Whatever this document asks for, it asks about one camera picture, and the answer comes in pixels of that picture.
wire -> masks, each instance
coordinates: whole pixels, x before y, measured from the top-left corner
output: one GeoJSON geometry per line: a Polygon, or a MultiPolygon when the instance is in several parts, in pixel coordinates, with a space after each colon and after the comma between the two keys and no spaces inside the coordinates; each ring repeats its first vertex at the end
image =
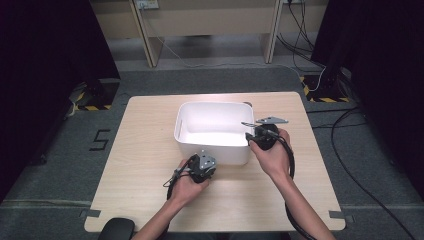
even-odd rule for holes
{"type": "Polygon", "coordinates": [[[193,156],[191,156],[185,163],[184,163],[184,165],[180,168],[180,169],[176,169],[175,171],[174,171],[174,174],[172,174],[172,177],[168,180],[168,181],[166,181],[162,186],[163,187],[169,187],[171,190],[171,192],[172,192],[172,187],[174,186],[174,184],[175,184],[175,182],[180,178],[180,177],[182,177],[182,176],[185,176],[185,175],[181,175],[181,173],[185,170],[185,168],[187,167],[187,165],[188,165],[188,163],[190,162],[190,161],[193,161],[193,158],[194,158],[194,156],[195,155],[193,155],[193,156]]]}
{"type": "MultiPolygon", "coordinates": [[[[248,126],[248,127],[253,127],[255,128],[255,132],[256,129],[259,129],[261,132],[261,135],[263,136],[269,136],[273,139],[275,139],[276,141],[280,142],[281,145],[283,146],[284,150],[287,153],[287,156],[289,158],[289,175],[290,177],[293,179],[294,178],[294,173],[295,173],[295,161],[294,161],[294,153],[293,150],[290,148],[290,146],[288,145],[286,139],[284,139],[282,136],[278,135],[278,133],[273,132],[272,130],[269,130],[267,128],[264,127],[264,125],[256,125],[253,123],[246,123],[246,122],[242,122],[241,124],[248,126]]],[[[313,236],[311,236],[308,232],[306,232],[296,221],[296,219],[294,219],[293,215],[290,212],[289,207],[287,206],[287,203],[284,204],[285,209],[286,209],[286,214],[287,214],[287,218],[289,219],[291,225],[296,229],[296,231],[298,233],[300,233],[304,238],[308,239],[308,240],[316,240],[313,236]]]]}
{"type": "Polygon", "coordinates": [[[306,113],[325,113],[325,112],[342,112],[342,111],[348,111],[352,108],[341,108],[341,109],[328,109],[328,110],[315,110],[315,111],[308,111],[306,113]]]}
{"type": "Polygon", "coordinates": [[[317,66],[319,66],[319,67],[321,67],[321,68],[323,68],[324,67],[324,65],[322,65],[322,64],[319,64],[319,63],[316,63],[316,62],[313,62],[313,61],[311,61],[310,60],[310,58],[308,58],[308,57],[306,57],[303,53],[300,53],[299,51],[297,51],[297,49],[300,49],[300,50],[303,50],[303,51],[307,51],[307,52],[312,52],[313,51],[313,49],[314,49],[314,44],[309,40],[309,37],[308,37],[308,35],[307,35],[307,31],[306,31],[306,21],[305,21],[305,14],[306,14],[306,4],[305,4],[305,2],[304,1],[301,1],[301,14],[302,14],[302,22],[301,22],[301,24],[299,23],[299,21],[298,21],[298,19],[297,19],[297,17],[295,16],[295,14],[294,14],[294,12],[293,12],[293,10],[292,10],[292,8],[291,8],[291,4],[289,4],[288,5],[288,7],[289,7],[289,11],[290,11],[290,13],[291,13],[291,15],[293,16],[293,19],[294,19],[294,21],[296,22],[296,25],[298,26],[298,28],[299,28],[299,34],[298,34],[298,36],[297,36],[297,39],[296,39],[296,42],[295,42],[295,45],[294,46],[292,46],[292,45],[290,45],[287,41],[285,41],[284,40],[284,38],[283,38],[283,36],[282,36],[282,34],[280,33],[280,37],[278,37],[277,36],[277,38],[278,38],[278,40],[280,40],[280,42],[287,48],[287,49],[289,49],[290,51],[292,51],[292,58],[293,58],[293,63],[294,63],[294,65],[297,67],[297,69],[299,69],[299,70],[301,70],[301,71],[304,71],[304,72],[316,72],[316,71],[305,71],[305,70],[303,70],[303,69],[300,69],[298,66],[297,66],[297,64],[296,64],[296,61],[295,61],[295,58],[294,58],[294,55],[295,54],[297,54],[298,56],[300,56],[300,57],[302,57],[302,58],[304,58],[304,59],[306,59],[307,61],[310,61],[311,63],[313,63],[313,64],[315,64],[315,65],[317,65],[317,66]],[[298,42],[299,42],[299,39],[300,39],[300,36],[302,36],[303,37],[303,39],[309,44],[309,50],[308,49],[304,49],[304,48],[299,48],[299,47],[297,47],[297,44],[298,44],[298,42]]]}
{"type": "Polygon", "coordinates": [[[321,74],[319,75],[319,78],[318,78],[318,83],[317,83],[317,86],[315,87],[315,89],[309,89],[309,92],[315,92],[316,90],[318,90],[319,89],[319,86],[321,85],[321,77],[322,77],[322,74],[324,73],[324,71],[325,71],[325,69],[326,69],[327,67],[325,67],[322,71],[321,71],[321,74]]]}
{"type": "Polygon", "coordinates": [[[342,114],[333,124],[331,128],[331,146],[333,147],[334,153],[336,154],[337,159],[339,160],[340,164],[342,165],[345,172],[349,175],[349,177],[359,186],[359,188],[362,189],[368,196],[370,196],[380,207],[382,207],[398,224],[399,226],[405,231],[405,233],[411,238],[415,239],[414,236],[411,234],[411,232],[402,224],[402,222],[382,203],[380,202],[370,191],[368,191],[349,171],[345,163],[342,161],[339,152],[337,151],[335,142],[334,142],[334,130],[336,129],[337,124],[339,124],[343,119],[347,118],[350,114],[352,114],[352,111],[359,109],[358,107],[354,107],[348,111],[346,111],[344,114],[342,114]]]}
{"type": "MultiPolygon", "coordinates": [[[[143,14],[144,13],[144,7],[143,6],[142,6],[141,10],[142,10],[141,11],[141,14],[143,14]]],[[[265,63],[257,63],[257,62],[246,62],[246,63],[231,63],[231,62],[227,62],[227,63],[218,63],[218,64],[196,64],[196,65],[189,64],[189,63],[185,62],[184,59],[182,59],[164,41],[162,41],[162,39],[160,39],[160,37],[158,37],[158,34],[153,29],[153,27],[150,26],[149,21],[147,19],[145,19],[145,23],[146,23],[146,25],[149,26],[149,28],[151,29],[151,31],[155,35],[155,38],[157,38],[158,41],[161,42],[163,44],[163,46],[165,46],[165,48],[167,48],[175,57],[177,57],[183,63],[183,65],[185,67],[187,67],[187,68],[221,67],[221,66],[244,66],[244,65],[257,65],[257,66],[261,66],[261,67],[277,66],[277,67],[284,67],[284,68],[290,69],[291,71],[293,71],[294,73],[296,73],[296,75],[298,76],[298,78],[300,78],[300,73],[296,69],[294,69],[294,68],[292,68],[290,66],[284,65],[284,64],[265,64],[265,63]]]]}
{"type": "MultiPolygon", "coordinates": [[[[362,126],[362,125],[366,125],[366,124],[368,124],[368,123],[367,122],[363,122],[363,123],[357,123],[357,124],[348,124],[348,125],[337,126],[336,128],[358,127],[358,126],[362,126]]],[[[312,127],[312,129],[333,128],[332,125],[333,124],[323,124],[323,125],[319,125],[319,126],[316,126],[316,127],[312,127]]]]}

black cable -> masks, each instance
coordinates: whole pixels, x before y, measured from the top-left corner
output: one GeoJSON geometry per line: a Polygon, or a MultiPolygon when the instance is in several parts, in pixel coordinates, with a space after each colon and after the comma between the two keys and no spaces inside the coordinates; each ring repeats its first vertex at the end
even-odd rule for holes
{"type": "Polygon", "coordinates": [[[299,34],[303,37],[303,39],[309,44],[309,47],[311,48],[311,50],[313,49],[313,44],[311,43],[311,41],[308,38],[308,34],[306,33],[306,23],[305,23],[305,12],[306,12],[306,7],[304,5],[304,3],[301,3],[301,12],[302,12],[302,24],[299,24],[299,21],[297,20],[296,16],[293,13],[293,10],[291,8],[291,4],[289,4],[289,11],[291,13],[291,15],[293,16],[294,21],[296,22],[297,27],[299,28],[299,34]]]}
{"type": "MultiPolygon", "coordinates": [[[[289,175],[290,177],[293,179],[294,178],[294,173],[295,173],[295,161],[294,161],[294,153],[293,150],[290,148],[290,146],[288,145],[287,141],[280,135],[278,135],[278,133],[275,133],[271,130],[267,130],[261,126],[257,126],[256,128],[261,129],[261,131],[263,131],[263,135],[268,135],[271,136],[272,138],[274,138],[275,140],[277,140],[278,142],[281,143],[281,145],[283,145],[284,149],[286,150],[286,153],[288,155],[289,158],[289,175]]],[[[300,233],[304,238],[308,239],[308,240],[316,240],[316,238],[314,238],[313,236],[311,236],[308,232],[306,232],[294,219],[293,215],[290,212],[289,207],[287,206],[287,204],[284,204],[285,209],[286,209],[286,214],[287,214],[287,218],[289,219],[291,225],[296,229],[296,231],[298,233],[300,233]]]]}
{"type": "Polygon", "coordinates": [[[308,113],[323,113],[323,112],[342,112],[342,111],[348,111],[352,108],[341,108],[341,109],[328,109],[328,110],[314,110],[314,111],[308,111],[308,113]]]}
{"type": "Polygon", "coordinates": [[[359,186],[359,188],[362,189],[368,196],[370,196],[380,207],[382,207],[398,224],[399,226],[405,231],[405,233],[413,240],[415,240],[414,236],[409,232],[409,230],[402,224],[402,222],[383,204],[381,203],[370,191],[368,191],[362,184],[353,176],[353,174],[349,171],[347,166],[342,161],[335,142],[334,142],[334,130],[336,129],[337,124],[339,124],[343,119],[345,119],[347,116],[351,114],[352,111],[358,109],[358,107],[354,107],[348,111],[346,111],[344,114],[342,114],[336,122],[334,122],[333,127],[331,129],[331,145],[333,147],[334,153],[337,156],[337,159],[339,160],[340,164],[342,165],[343,169],[346,171],[346,173],[349,175],[349,177],[359,186]]]}
{"type": "MultiPolygon", "coordinates": [[[[172,175],[171,179],[169,179],[168,181],[166,181],[163,184],[163,187],[168,187],[168,192],[166,194],[166,200],[169,200],[171,198],[172,190],[174,189],[174,185],[178,181],[178,179],[180,179],[181,177],[189,176],[189,174],[181,175],[181,173],[187,167],[188,163],[190,161],[193,161],[193,159],[194,159],[194,156],[191,156],[178,171],[177,170],[174,171],[174,174],[172,175]]],[[[169,229],[169,223],[168,223],[168,225],[166,225],[165,229],[162,231],[162,233],[159,235],[159,237],[156,240],[165,239],[166,234],[168,233],[168,229],[169,229]]]]}
{"type": "Polygon", "coordinates": [[[303,72],[321,72],[321,71],[309,71],[309,70],[301,69],[299,66],[297,66],[296,61],[294,60],[294,54],[296,54],[297,56],[305,59],[306,61],[308,61],[308,62],[310,62],[310,63],[312,63],[312,64],[314,64],[314,65],[316,65],[316,66],[318,66],[318,67],[320,67],[322,69],[325,68],[325,66],[322,65],[321,63],[314,62],[309,57],[307,57],[305,54],[297,51],[297,49],[300,49],[300,48],[290,45],[286,40],[284,40],[284,38],[283,38],[283,36],[282,36],[281,33],[280,33],[280,36],[277,36],[277,39],[281,42],[281,44],[283,44],[284,47],[286,47],[288,50],[290,50],[292,52],[293,64],[295,65],[295,67],[297,69],[299,69],[299,70],[301,70],[303,72]]]}
{"type": "MultiPolygon", "coordinates": [[[[367,122],[363,122],[363,123],[357,123],[357,124],[349,124],[349,125],[342,125],[342,126],[337,126],[336,128],[345,128],[345,127],[358,127],[358,126],[363,126],[363,125],[367,125],[367,122]]],[[[323,125],[319,125],[316,127],[312,127],[312,129],[323,129],[323,128],[333,128],[332,124],[323,124],[323,125]]]]}

power outlet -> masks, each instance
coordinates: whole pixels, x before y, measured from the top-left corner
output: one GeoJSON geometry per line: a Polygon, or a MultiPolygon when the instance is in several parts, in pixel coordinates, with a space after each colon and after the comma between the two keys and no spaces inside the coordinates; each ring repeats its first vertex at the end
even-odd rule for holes
{"type": "MultiPolygon", "coordinates": [[[[304,3],[306,0],[292,0],[292,4],[301,4],[304,3]]],[[[288,0],[283,0],[284,4],[289,4],[288,0]]]]}
{"type": "Polygon", "coordinates": [[[158,0],[138,0],[138,9],[159,9],[158,0]]]}

black curtain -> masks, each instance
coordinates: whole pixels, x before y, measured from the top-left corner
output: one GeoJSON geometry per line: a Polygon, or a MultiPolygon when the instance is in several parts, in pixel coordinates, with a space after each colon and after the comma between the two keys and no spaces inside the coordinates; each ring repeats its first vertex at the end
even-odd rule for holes
{"type": "Polygon", "coordinates": [[[329,74],[351,71],[361,106],[424,199],[423,11],[421,0],[330,0],[312,60],[329,74]]]}
{"type": "Polygon", "coordinates": [[[0,1],[0,201],[40,157],[74,87],[119,78],[88,0],[0,1]]]}

white container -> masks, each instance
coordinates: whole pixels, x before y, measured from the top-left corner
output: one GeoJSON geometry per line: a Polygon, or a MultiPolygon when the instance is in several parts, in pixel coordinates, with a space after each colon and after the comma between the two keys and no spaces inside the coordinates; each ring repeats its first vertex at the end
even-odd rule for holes
{"type": "Polygon", "coordinates": [[[253,123],[253,109],[246,103],[187,102],[181,105],[174,137],[187,158],[205,151],[218,164],[243,165],[249,160],[246,132],[253,123]]]}

